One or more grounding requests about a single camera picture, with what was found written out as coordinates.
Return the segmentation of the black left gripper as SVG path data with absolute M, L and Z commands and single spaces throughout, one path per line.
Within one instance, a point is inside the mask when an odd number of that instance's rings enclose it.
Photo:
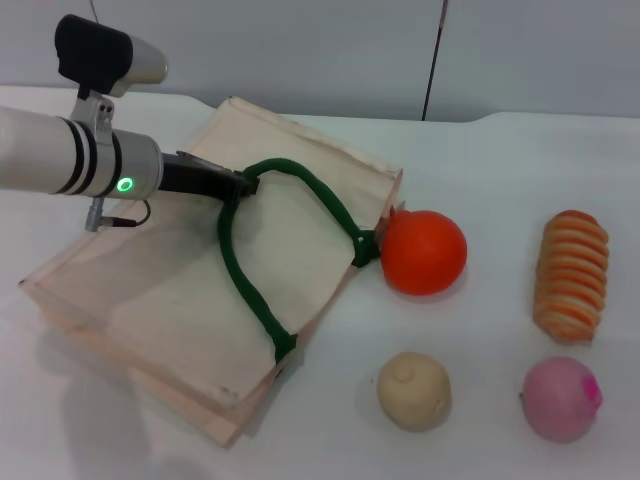
M 257 193 L 258 177 L 226 168 L 185 151 L 163 154 L 160 191 L 185 193 L 238 203 Z

